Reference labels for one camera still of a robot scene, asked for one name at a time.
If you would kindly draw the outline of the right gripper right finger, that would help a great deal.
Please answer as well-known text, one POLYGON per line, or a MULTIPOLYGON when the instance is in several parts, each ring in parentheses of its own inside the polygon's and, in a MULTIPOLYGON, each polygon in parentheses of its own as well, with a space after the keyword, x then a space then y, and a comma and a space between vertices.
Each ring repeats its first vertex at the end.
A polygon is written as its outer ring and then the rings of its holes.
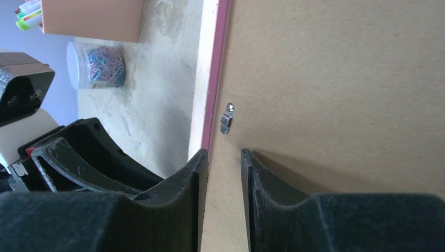
POLYGON ((444 201, 431 194, 307 194, 249 150, 241 179, 250 251, 444 251, 444 201))

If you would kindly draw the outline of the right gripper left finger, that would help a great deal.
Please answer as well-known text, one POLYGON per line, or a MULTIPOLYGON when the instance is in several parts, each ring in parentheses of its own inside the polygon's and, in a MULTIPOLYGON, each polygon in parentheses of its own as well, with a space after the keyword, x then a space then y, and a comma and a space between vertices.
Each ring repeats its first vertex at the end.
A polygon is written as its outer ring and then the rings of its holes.
POLYGON ((200 251, 208 152, 134 199, 117 193, 1 194, 1 251, 200 251))

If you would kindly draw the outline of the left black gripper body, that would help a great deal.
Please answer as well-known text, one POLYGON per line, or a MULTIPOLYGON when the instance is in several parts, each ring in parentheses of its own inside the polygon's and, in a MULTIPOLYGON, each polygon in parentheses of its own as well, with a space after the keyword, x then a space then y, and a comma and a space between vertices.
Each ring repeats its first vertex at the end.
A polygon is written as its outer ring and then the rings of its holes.
POLYGON ((26 149, 59 129, 59 124, 44 109, 13 122, 1 123, 2 193, 46 190, 26 149))

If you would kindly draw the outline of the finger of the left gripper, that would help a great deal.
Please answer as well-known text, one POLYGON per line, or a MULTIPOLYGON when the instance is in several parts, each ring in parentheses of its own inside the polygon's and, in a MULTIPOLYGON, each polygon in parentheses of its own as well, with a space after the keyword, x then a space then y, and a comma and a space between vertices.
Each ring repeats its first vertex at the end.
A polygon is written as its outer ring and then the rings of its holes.
POLYGON ((88 164, 114 181, 148 190, 163 180, 127 155, 98 118, 79 119, 66 126, 66 140, 88 164))
POLYGON ((67 180, 78 186, 105 193, 121 193, 127 197, 135 197, 141 191, 105 176, 88 164, 63 137, 57 137, 35 148, 31 158, 48 183, 50 190, 56 192, 57 187, 44 169, 42 162, 48 164, 67 180))

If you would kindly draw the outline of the brown cardboard backing board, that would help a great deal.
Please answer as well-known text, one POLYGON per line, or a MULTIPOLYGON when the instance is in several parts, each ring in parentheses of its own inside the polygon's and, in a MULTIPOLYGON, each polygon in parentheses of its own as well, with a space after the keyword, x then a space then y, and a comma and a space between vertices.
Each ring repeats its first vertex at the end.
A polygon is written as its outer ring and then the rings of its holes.
POLYGON ((244 148, 308 193, 444 197, 444 1, 231 1, 218 86, 202 251, 248 250, 244 148))

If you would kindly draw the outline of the pink wooden photo frame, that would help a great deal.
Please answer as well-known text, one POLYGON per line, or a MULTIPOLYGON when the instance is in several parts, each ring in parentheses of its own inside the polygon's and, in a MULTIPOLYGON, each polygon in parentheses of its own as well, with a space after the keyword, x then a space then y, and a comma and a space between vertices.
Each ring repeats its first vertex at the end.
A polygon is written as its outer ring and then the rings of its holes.
POLYGON ((188 158, 209 149, 230 1, 203 1, 188 158))

